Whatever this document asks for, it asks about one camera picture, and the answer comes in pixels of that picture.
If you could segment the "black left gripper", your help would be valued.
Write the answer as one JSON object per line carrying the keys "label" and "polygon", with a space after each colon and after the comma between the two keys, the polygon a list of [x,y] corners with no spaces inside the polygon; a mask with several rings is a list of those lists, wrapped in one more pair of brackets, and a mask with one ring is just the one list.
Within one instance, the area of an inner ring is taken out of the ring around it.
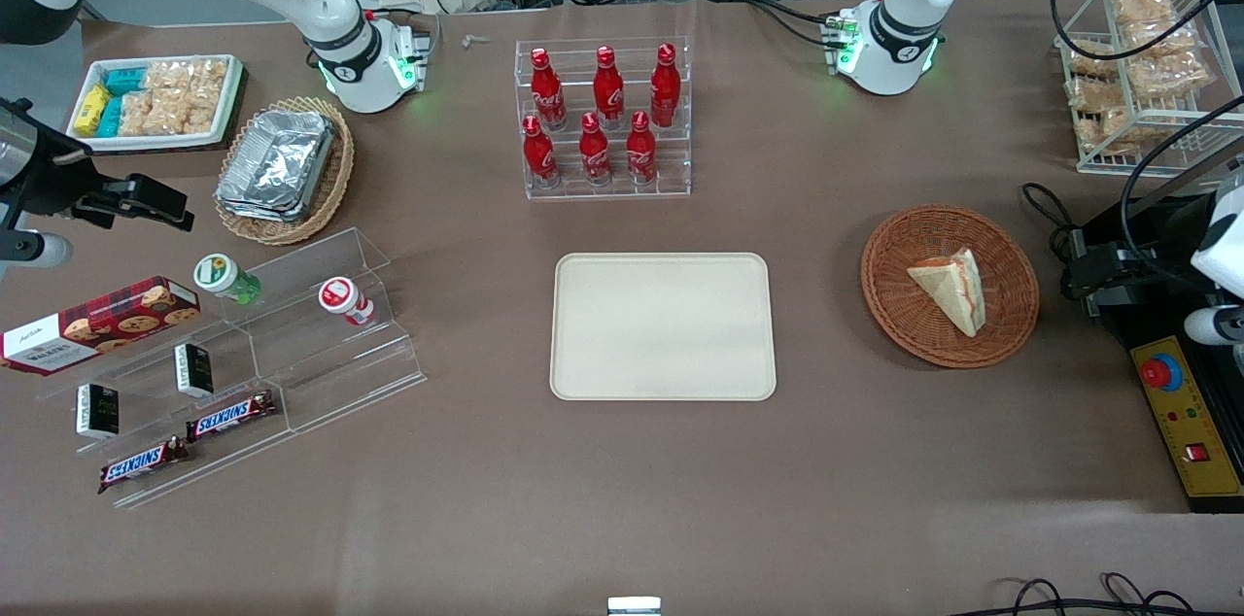
{"label": "black left gripper", "polygon": [[[1123,239],[1110,244],[1072,244],[1070,273],[1061,273],[1060,292],[1075,301],[1108,290],[1110,309],[1151,305],[1167,296],[1199,297],[1204,294],[1204,276],[1191,264],[1193,253],[1194,243],[1178,240],[1144,243],[1140,253],[1130,249]],[[1072,273],[1111,274],[1077,276]]]}

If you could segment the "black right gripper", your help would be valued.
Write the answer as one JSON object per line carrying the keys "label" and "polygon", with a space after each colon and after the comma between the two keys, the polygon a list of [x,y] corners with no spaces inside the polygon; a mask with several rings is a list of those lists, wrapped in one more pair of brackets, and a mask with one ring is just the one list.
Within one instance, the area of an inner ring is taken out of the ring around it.
{"label": "black right gripper", "polygon": [[192,231],[195,214],[180,190],[147,175],[129,174],[121,180],[121,203],[86,198],[103,184],[88,146],[62,134],[40,134],[32,158],[15,178],[15,209],[53,215],[75,205],[76,222],[93,223],[100,229],[112,229],[116,219],[124,218]]}

